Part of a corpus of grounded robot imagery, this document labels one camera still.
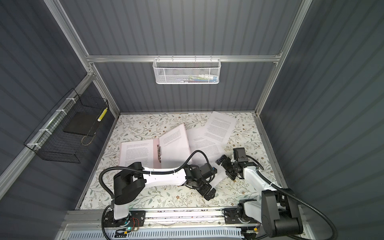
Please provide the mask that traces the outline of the printed paper sheet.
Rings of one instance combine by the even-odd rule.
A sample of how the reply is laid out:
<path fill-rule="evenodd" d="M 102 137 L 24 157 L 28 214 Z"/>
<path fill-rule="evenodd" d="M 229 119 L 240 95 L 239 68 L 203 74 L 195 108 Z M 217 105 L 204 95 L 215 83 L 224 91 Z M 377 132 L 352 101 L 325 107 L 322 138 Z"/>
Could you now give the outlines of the printed paper sheet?
<path fill-rule="evenodd" d="M 235 129 L 237 120 L 226 114 L 212 112 L 203 127 L 202 136 L 216 144 L 226 145 Z"/>
<path fill-rule="evenodd" d="M 166 132 L 159 139 L 162 169 L 180 167 L 191 155 L 190 145 L 184 124 Z"/>
<path fill-rule="evenodd" d="M 126 142 L 120 144 L 119 165 L 128 167 L 135 162 L 141 162 L 142 166 L 154 167 L 154 140 Z"/>
<path fill-rule="evenodd" d="M 187 130 L 187 137 L 191 152 L 200 150 L 205 153 L 210 163 L 215 163 L 222 155 L 225 154 L 224 149 L 207 137 L 204 137 L 205 128 L 193 128 Z"/>
<path fill-rule="evenodd" d="M 226 175 L 226 170 L 222 166 L 219 166 L 216 163 L 212 163 L 212 167 L 214 167 L 217 170 L 217 173 L 215 174 L 215 178 L 210 182 L 211 186 L 215 188 L 217 184 L 219 184 L 222 180 L 224 180 L 227 177 L 227 175 Z"/>

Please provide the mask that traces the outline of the pink file folder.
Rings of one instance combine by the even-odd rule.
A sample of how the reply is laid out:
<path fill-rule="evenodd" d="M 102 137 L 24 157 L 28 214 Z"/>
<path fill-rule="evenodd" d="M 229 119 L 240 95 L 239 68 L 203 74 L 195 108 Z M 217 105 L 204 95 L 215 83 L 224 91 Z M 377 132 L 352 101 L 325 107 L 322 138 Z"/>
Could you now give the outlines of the pink file folder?
<path fill-rule="evenodd" d="M 161 167 L 161 160 L 160 160 L 160 156 L 161 156 L 161 148 L 160 148 L 160 144 L 159 144 L 159 139 L 151 139 L 151 140 L 154 140 L 154 145 L 155 145 L 155 149 L 154 149 L 154 154 L 155 154 L 155 160 L 154 160 L 154 167 L 153 169 L 162 169 Z"/>

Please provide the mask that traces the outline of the printed paper sheet front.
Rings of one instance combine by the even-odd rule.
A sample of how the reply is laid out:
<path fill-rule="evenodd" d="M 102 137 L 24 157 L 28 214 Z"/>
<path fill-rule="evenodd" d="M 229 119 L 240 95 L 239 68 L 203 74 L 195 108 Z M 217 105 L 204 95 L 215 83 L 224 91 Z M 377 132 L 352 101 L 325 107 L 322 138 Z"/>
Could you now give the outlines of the printed paper sheet front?
<path fill-rule="evenodd" d="M 212 167 L 214 167 L 217 170 L 217 173 L 215 174 L 215 178 L 210 182 L 211 186 L 215 188 L 217 184 L 219 184 L 222 180 L 224 180 L 227 177 L 227 175 L 226 175 L 226 170 L 222 166 L 219 166 L 216 163 L 212 163 Z"/>

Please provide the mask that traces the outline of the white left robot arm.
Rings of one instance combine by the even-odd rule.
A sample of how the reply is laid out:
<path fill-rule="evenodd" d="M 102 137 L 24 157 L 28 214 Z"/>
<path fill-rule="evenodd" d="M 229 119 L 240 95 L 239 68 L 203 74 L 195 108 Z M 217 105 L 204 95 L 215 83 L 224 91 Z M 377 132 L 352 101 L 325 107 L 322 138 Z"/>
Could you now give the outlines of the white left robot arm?
<path fill-rule="evenodd" d="M 145 188 L 159 186 L 185 186 L 196 190 L 207 201 L 214 198 L 216 189 L 212 187 L 217 169 L 204 164 L 185 165 L 181 170 L 164 169 L 155 175 L 156 169 L 144 168 L 141 163 L 133 163 L 131 170 L 122 170 L 114 176 L 113 217 L 115 221 L 130 217 L 129 204 Z"/>

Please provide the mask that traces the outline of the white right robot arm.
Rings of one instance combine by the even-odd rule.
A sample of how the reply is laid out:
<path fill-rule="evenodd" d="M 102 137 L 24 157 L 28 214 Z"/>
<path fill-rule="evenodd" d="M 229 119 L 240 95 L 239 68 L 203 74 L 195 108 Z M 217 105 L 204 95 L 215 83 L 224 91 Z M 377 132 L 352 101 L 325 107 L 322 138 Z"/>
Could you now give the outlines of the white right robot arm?
<path fill-rule="evenodd" d="M 222 210 L 226 224 L 260 223 L 268 237 L 300 235 L 304 231 L 298 204 L 272 186 L 261 173 L 263 166 L 246 154 L 244 148 L 233 149 L 233 158 L 225 155 L 216 164 L 231 179 L 244 179 L 260 194 L 260 200 L 241 200 L 236 208 Z"/>

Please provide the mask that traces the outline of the floral table mat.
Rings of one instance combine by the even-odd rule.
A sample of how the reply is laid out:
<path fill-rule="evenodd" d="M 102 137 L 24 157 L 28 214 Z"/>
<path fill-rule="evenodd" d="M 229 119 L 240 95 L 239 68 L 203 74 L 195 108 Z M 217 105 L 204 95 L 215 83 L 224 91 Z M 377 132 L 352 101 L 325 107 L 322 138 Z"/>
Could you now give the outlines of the floral table mat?
<path fill-rule="evenodd" d="M 275 182 L 276 168 L 274 162 L 269 160 L 255 122 L 255 115 L 252 112 L 226 112 L 225 114 L 237 121 L 227 144 L 224 145 L 226 155 L 231 155 L 234 148 L 244 147 L 249 156 L 263 165 L 263 175 Z M 180 124 L 185 124 L 188 130 L 200 128 L 205 125 L 209 117 L 209 113 L 121 115 L 106 142 L 107 146 L 92 181 L 85 190 L 79 209 L 101 210 L 110 204 L 110 195 L 100 186 L 98 176 L 105 168 L 118 165 L 121 143 L 155 139 Z M 210 201 L 206 201 L 197 191 L 186 187 L 148 188 L 139 194 L 130 207 L 132 209 L 230 207 L 237 205 L 239 200 L 259 197 L 258 192 L 250 184 L 240 179 L 232 181 L 225 178 L 215 188 L 216 195 Z"/>

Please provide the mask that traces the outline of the white ventilation grille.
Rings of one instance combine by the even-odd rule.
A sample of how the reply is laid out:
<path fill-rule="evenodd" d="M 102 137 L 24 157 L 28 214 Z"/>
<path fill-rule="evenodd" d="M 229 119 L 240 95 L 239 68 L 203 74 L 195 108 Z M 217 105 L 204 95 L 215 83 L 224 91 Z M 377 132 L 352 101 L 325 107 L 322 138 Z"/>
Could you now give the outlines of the white ventilation grille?
<path fill-rule="evenodd" d="M 141 229 L 135 232 L 107 230 L 111 240 L 242 240 L 244 236 L 238 228 L 179 228 L 179 229 Z"/>

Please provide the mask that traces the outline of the pens in white basket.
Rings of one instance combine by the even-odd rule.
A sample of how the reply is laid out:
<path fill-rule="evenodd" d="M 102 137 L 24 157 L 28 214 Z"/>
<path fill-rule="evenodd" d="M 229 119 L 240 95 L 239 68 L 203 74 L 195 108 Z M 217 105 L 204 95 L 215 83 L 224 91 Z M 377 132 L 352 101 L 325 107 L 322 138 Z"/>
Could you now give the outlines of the pens in white basket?
<path fill-rule="evenodd" d="M 178 78 L 174 80 L 175 83 L 208 83 L 215 84 L 219 82 L 219 76 L 217 75 L 193 75 L 184 78 Z"/>

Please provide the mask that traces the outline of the yellow marker pen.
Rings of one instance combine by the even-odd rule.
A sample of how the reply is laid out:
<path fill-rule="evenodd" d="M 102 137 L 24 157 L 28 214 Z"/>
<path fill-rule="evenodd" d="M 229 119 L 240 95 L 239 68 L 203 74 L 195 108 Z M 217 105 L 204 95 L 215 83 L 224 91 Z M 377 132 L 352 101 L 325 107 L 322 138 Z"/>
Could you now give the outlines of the yellow marker pen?
<path fill-rule="evenodd" d="M 101 121 L 103 120 L 103 118 L 104 118 L 104 116 L 106 115 L 107 112 L 108 112 L 108 107 L 106 107 L 106 108 L 101 112 L 101 114 L 99 115 L 97 121 L 98 121 L 98 122 L 101 122 Z"/>

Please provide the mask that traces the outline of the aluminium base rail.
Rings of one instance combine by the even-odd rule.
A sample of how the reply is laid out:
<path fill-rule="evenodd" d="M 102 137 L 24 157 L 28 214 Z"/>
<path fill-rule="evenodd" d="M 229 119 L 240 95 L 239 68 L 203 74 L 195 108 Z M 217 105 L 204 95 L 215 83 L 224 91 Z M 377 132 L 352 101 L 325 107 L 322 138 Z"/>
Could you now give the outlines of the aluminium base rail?
<path fill-rule="evenodd" d="M 238 228 L 244 239 L 261 239 L 266 233 L 260 223 L 226 224 L 223 207 L 206 208 L 168 208 L 144 209 L 139 215 L 138 209 L 132 214 L 137 217 L 137 225 L 132 232 L 141 229 L 185 229 L 185 228 Z M 106 228 L 102 231 L 102 210 L 69 211 L 56 236 L 57 240 L 104 240 L 107 230 L 119 230 L 130 233 L 124 227 Z"/>

